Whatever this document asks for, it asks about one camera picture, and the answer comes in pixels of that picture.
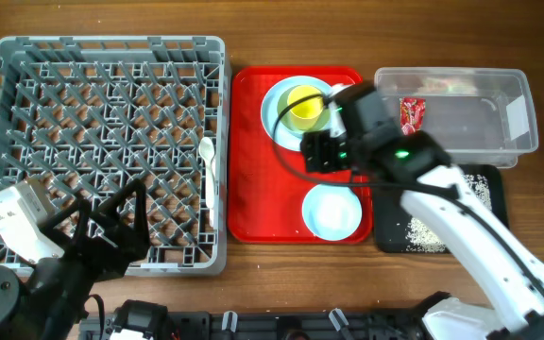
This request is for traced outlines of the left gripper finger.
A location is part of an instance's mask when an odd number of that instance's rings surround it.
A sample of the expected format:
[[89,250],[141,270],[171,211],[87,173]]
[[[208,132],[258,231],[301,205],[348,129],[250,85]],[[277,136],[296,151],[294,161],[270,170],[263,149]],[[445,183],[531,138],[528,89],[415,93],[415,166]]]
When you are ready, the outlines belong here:
[[[86,199],[80,198],[65,210],[54,214],[52,217],[47,217],[44,222],[41,222],[40,232],[58,246],[78,245],[87,238],[91,212],[90,203]],[[68,235],[59,229],[59,225],[63,222],[72,221],[73,216],[76,218],[75,230],[72,235]]]
[[[133,215],[129,225],[123,210],[129,206]],[[147,236],[146,188],[140,179],[129,182],[94,211],[94,222],[104,231],[116,236]]]

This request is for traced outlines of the red strawberry snack wrapper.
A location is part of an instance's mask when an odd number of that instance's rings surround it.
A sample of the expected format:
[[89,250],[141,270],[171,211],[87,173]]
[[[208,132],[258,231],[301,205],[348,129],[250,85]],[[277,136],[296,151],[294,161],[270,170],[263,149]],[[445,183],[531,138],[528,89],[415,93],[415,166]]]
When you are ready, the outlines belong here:
[[399,100],[400,128],[404,135],[419,131],[426,112],[423,98],[403,97]]

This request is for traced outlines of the light blue bowl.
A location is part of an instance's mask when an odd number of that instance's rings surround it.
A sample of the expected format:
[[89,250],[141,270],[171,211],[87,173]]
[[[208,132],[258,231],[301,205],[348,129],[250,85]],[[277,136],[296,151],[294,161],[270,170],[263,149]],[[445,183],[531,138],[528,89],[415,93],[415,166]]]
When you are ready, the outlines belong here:
[[306,228],[325,241],[343,241],[360,226],[363,208],[348,187],[319,184],[302,201],[301,214]]

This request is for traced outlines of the white plastic spoon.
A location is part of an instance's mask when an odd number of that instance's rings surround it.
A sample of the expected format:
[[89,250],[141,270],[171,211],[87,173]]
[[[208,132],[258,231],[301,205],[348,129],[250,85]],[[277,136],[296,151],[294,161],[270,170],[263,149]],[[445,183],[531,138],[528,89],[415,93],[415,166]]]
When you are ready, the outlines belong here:
[[205,164],[205,203],[209,209],[210,226],[214,226],[214,206],[215,206],[215,179],[213,171],[213,161],[215,157],[215,148],[213,140],[210,137],[203,137],[198,146],[199,156]]

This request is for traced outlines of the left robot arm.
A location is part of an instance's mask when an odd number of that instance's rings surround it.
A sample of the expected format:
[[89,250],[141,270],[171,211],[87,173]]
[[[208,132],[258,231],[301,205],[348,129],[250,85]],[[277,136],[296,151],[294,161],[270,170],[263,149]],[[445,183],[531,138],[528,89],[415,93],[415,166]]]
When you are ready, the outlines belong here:
[[42,184],[0,191],[0,236],[32,267],[28,281],[0,264],[0,339],[63,339],[85,317],[99,281],[125,276],[150,239],[138,179],[94,209],[85,198],[57,212]]

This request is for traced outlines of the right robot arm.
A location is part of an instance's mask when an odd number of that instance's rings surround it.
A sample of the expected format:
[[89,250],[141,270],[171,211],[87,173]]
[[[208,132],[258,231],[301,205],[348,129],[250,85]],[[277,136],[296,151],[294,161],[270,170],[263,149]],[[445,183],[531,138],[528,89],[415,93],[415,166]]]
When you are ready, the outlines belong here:
[[303,136],[307,171],[352,167],[373,179],[371,187],[395,191],[484,291],[489,308],[455,297],[429,307],[421,321],[433,339],[544,339],[544,263],[480,201],[432,136],[404,134],[369,82],[296,101],[331,111],[330,129]]

